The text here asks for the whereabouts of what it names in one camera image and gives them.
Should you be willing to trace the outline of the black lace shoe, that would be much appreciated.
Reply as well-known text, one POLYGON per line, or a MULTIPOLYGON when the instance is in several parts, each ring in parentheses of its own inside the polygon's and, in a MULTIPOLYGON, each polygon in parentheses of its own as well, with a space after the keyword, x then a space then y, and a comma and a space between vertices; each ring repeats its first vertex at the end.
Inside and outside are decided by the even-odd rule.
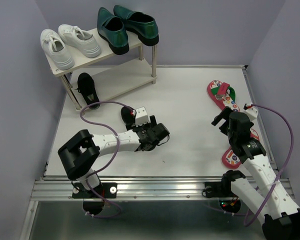
MULTIPOLYGON (((135 109, 129 106, 124 106, 120 110, 121 118, 125 125, 135 124, 135 109)), ((120 139, 120 150, 129 152, 149 152, 155 149, 155 147, 142 147, 140 143, 140 136, 143 130, 147 130, 155 125, 144 124, 140 127, 140 130, 126 130, 125 132, 119 134, 120 139)))
POLYGON ((100 107, 99 98, 95 89, 95 82, 93 78, 86 72, 81 73, 77 79, 77 89, 83 97, 85 103, 91 110, 96 110, 100 107))

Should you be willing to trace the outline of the pink patterned sandal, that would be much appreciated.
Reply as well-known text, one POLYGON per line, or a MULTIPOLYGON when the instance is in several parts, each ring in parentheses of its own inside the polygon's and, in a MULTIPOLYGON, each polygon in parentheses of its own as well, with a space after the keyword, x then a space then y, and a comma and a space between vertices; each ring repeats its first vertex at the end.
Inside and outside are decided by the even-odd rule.
POLYGON ((221 110, 229 107, 234 112, 240 111, 236 103, 236 91, 229 83, 213 80, 207 86, 207 93, 221 110))
MULTIPOLYGON (((243 145, 246 145, 247 147, 251 147, 252 138, 256 139, 257 141, 260 140, 258 132, 253 128, 250 129, 250 138, 247 141, 241 141, 241 142, 237 141, 235 143, 235 146, 242 147, 243 145)), ((231 170, 238 169, 239 166, 241 165, 240 158, 235 154, 231 146, 222 155, 221 162, 225 167, 231 170)))

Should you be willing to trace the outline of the green loafer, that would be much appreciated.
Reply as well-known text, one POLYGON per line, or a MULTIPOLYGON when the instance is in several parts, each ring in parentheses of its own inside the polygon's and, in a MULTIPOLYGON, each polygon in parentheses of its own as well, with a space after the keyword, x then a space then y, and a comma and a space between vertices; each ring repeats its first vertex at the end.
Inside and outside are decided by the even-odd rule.
POLYGON ((124 55, 129 50, 129 38, 123 21, 106 8, 101 7, 97 15, 97 32, 115 55, 124 55))
POLYGON ((115 5, 113 13, 121 18, 126 30, 135 33, 144 45, 152 47, 159 43, 159 28, 152 16, 121 5, 115 5))

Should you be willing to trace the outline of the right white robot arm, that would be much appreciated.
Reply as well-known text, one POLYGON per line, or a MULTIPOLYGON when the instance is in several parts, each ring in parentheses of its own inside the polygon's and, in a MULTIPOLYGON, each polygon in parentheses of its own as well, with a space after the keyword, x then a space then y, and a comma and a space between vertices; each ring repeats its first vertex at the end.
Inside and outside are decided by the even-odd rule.
POLYGON ((290 197, 269 162, 261 142, 251 136, 252 120, 258 115, 254 104, 245 106, 244 112, 225 107, 212 121, 220 120, 221 133, 240 163, 254 178, 257 188, 251 186, 239 170, 229 170, 211 188, 217 197, 235 195, 242 200, 258 220, 267 240, 300 240, 300 207, 290 197))

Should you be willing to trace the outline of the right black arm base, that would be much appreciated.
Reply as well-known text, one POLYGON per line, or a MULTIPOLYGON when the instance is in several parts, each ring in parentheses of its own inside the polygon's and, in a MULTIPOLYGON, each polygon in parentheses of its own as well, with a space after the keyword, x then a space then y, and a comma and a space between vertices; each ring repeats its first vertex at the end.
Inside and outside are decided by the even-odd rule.
POLYGON ((202 195, 205 198, 219 198, 219 206, 226 214, 239 215, 241 209, 241 201, 237 195, 231 190, 231 183, 237 179, 246 176, 239 170, 228 170, 222 175, 220 181, 206 181, 204 182, 204 189, 202 195))

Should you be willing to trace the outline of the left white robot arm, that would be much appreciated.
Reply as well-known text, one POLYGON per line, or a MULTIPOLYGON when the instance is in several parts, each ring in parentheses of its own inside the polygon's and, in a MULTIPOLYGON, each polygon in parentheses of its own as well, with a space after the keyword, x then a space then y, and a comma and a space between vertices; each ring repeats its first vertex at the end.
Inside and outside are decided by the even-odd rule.
POLYGON ((92 166, 98 157, 118 152, 149 152, 170 138, 169 130, 157 123, 155 116, 131 116, 122 118, 127 131, 117 134, 91 134, 80 130, 58 151, 67 178, 79 181, 85 193, 96 197, 101 193, 101 182, 92 166))

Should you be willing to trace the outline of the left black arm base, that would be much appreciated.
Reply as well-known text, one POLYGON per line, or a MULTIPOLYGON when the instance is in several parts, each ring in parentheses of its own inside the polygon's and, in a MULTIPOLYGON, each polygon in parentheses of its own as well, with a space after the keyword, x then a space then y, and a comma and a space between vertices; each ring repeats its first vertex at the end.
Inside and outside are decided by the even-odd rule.
POLYGON ((72 198, 83 200, 82 208, 86 216, 106 219, 121 213, 121 207, 111 200, 117 198, 117 183, 103 182, 93 190, 86 189, 79 182, 71 182, 71 184, 72 198))

